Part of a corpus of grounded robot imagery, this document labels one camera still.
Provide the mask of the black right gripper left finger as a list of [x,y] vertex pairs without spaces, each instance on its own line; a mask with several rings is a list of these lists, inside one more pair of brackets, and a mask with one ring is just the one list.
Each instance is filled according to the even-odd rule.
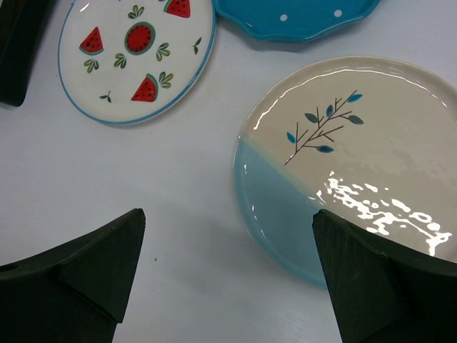
[[132,209],[101,228],[1,266],[2,342],[112,342],[146,228]]

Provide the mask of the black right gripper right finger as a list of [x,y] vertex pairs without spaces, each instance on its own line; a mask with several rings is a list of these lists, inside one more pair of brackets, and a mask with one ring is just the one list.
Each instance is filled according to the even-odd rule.
[[456,341],[456,264],[328,210],[312,228],[343,342]]

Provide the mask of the cream blue leaf plate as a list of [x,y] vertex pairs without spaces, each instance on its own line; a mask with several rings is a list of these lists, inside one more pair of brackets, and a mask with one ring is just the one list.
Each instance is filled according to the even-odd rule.
[[313,216],[456,260],[456,88],[413,64],[346,56],[277,83],[244,122],[233,160],[249,234],[324,286]]

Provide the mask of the teal polka dot plate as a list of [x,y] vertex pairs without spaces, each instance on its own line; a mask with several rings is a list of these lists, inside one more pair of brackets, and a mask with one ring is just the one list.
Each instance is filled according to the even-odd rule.
[[250,37],[266,41],[310,41],[369,16],[379,0],[214,1],[216,13]]

